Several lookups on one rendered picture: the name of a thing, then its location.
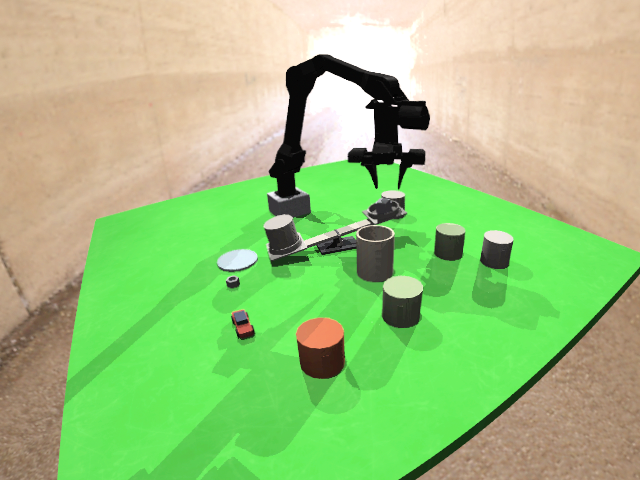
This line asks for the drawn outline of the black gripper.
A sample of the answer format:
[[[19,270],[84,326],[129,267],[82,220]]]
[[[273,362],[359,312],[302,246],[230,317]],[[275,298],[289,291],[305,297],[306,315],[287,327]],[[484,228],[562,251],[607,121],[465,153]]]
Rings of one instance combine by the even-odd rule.
[[[380,141],[383,142],[388,141],[389,138],[394,138],[395,143],[398,143],[398,130],[398,127],[393,129],[374,128],[375,137],[380,137]],[[408,168],[411,168],[413,164],[425,165],[425,155],[426,151],[424,149],[410,149],[409,152],[402,152],[402,158],[394,159],[401,160],[398,173],[398,190],[402,185],[403,176]],[[360,165],[369,171],[374,186],[378,189],[377,166],[373,163],[372,153],[368,152],[366,148],[353,148],[347,153],[347,163],[360,162]]]

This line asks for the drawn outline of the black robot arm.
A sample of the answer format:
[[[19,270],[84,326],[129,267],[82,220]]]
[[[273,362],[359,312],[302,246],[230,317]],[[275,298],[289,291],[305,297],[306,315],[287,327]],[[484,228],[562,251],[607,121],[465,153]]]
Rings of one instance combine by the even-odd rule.
[[[302,149],[301,137],[307,98],[316,79],[325,72],[357,84],[373,98],[365,105],[365,109],[374,109],[374,128],[393,129],[400,126],[401,129],[426,131],[429,127],[430,114],[426,101],[409,101],[395,76],[367,71],[328,54],[315,55],[297,66],[291,66],[286,71],[289,104],[284,139],[276,153],[275,163],[269,170],[270,176],[277,178],[278,191],[274,193],[281,198],[300,194],[295,187],[294,173],[300,172],[305,162],[306,150]],[[394,159],[403,157],[402,143],[395,143],[394,138],[383,142],[380,137],[375,137],[371,153],[374,165],[393,165]]]

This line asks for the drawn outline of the grey cylinder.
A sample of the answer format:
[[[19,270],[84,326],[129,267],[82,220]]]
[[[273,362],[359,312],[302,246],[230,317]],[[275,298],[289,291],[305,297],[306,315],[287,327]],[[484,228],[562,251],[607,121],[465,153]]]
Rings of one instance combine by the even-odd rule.
[[[502,231],[491,230],[484,233],[480,261],[488,268],[507,268],[513,242],[513,236]]]
[[[458,260],[463,255],[465,228],[454,223],[443,223],[436,227],[434,254],[447,261]]]
[[[272,249],[284,249],[299,240],[293,218],[290,215],[272,217],[264,224],[264,228]]]
[[[392,327],[408,328],[420,319],[423,285],[409,276],[393,276],[383,285],[382,319]]]

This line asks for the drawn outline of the beige open cylindrical cup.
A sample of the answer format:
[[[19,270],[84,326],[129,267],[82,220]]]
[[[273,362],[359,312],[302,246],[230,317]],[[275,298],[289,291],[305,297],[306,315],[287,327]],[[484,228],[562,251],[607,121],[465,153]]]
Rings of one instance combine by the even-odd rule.
[[[395,233],[386,226],[370,225],[356,232],[357,275],[364,281],[381,282],[394,273]]]

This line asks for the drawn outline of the orange-brown cylinder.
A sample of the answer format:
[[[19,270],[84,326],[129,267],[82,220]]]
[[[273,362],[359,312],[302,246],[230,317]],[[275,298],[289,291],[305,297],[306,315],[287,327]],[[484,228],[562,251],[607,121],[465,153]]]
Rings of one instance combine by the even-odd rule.
[[[331,318],[304,321],[296,332],[300,366],[312,378],[339,374],[345,364],[344,331]]]

